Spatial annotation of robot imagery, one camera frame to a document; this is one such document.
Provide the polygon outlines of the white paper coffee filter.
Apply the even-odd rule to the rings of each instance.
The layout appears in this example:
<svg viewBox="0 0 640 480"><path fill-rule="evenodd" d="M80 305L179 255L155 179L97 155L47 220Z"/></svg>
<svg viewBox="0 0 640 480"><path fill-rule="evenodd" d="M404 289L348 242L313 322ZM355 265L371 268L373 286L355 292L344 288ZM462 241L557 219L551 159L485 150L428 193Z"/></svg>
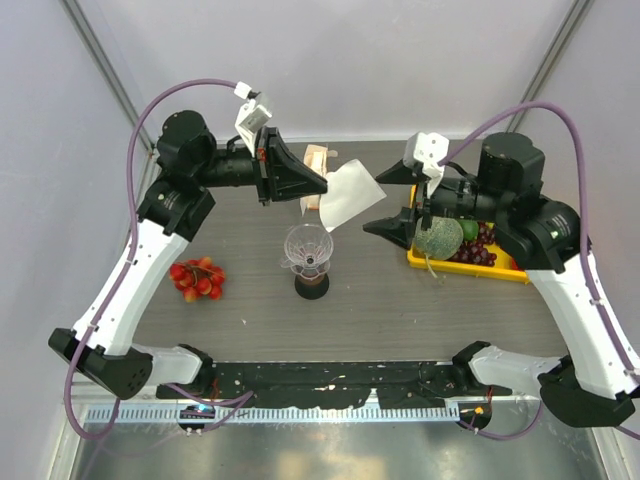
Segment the white paper coffee filter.
<svg viewBox="0 0 640 480"><path fill-rule="evenodd" d="M319 217L329 233L387 197L358 159L329 172L326 179L327 192L320 196Z"/></svg>

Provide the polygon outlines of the clear plastic coffee dripper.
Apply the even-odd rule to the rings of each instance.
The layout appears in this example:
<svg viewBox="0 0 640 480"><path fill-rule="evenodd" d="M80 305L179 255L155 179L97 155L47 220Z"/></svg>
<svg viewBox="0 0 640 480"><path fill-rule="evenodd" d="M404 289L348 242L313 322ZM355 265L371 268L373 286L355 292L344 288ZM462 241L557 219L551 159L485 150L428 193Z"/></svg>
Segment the clear plastic coffee dripper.
<svg viewBox="0 0 640 480"><path fill-rule="evenodd" d="M280 266L311 279L328 272L334 241L322 225L301 224L289 230L283 251Z"/></svg>

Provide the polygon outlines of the black base glass carafe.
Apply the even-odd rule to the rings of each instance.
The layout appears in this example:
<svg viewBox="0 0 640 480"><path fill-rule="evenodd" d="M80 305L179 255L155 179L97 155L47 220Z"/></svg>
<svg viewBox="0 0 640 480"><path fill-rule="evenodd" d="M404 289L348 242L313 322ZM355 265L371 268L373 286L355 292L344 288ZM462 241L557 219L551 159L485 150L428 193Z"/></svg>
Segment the black base glass carafe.
<svg viewBox="0 0 640 480"><path fill-rule="evenodd" d="M294 288L296 293L306 300L322 298L330 287L329 268L329 261L312 268L304 268L300 265L293 266L291 270L295 274Z"/></svg>

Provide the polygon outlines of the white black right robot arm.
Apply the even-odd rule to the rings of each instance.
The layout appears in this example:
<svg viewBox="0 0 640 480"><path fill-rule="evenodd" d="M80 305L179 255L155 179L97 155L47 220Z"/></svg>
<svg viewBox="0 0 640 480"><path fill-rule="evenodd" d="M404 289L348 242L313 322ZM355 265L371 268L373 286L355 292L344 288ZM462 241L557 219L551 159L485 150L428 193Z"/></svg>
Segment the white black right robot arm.
<svg viewBox="0 0 640 480"><path fill-rule="evenodd" d="M454 386L465 394L492 386L535 396L575 428L619 427L635 411L639 358L598 279L585 216L543 194L545 157L524 135L486 137L477 172L457 178L437 167L447 149L439 135L412 136L377 181L414 186L414 202L365 231L410 249L440 220L491 223L498 246L539 292L568 350L542 358L477 341L454 357Z"/></svg>

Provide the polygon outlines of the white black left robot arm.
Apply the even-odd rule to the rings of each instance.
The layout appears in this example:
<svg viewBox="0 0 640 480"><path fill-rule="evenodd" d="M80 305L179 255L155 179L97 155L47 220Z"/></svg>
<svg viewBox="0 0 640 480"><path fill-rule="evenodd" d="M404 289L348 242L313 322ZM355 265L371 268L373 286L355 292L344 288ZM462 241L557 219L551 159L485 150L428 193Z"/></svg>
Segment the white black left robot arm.
<svg viewBox="0 0 640 480"><path fill-rule="evenodd" d="M326 180L289 151L275 127L259 128L253 148L220 148L204 118L186 110L165 120L157 148L161 173L134 215L136 238L85 314L72 328L55 329L48 341L74 371L120 400L145 386L177 384L194 398L213 388L213 361L206 353L185 344L152 348L133 342L161 280L213 209L212 189L253 186L262 204L327 190Z"/></svg>

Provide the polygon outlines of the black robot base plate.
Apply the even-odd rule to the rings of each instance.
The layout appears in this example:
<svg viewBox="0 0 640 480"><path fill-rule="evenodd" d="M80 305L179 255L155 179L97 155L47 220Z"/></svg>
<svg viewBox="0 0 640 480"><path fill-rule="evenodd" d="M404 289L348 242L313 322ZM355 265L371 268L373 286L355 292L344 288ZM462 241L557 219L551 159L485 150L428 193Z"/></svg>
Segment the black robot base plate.
<svg viewBox="0 0 640 480"><path fill-rule="evenodd" d="M358 409L372 394L383 409L442 406L453 397L509 396L505 387L474 380L467 368L431 361L217 363L191 384L160 386L159 399L234 400L247 408Z"/></svg>

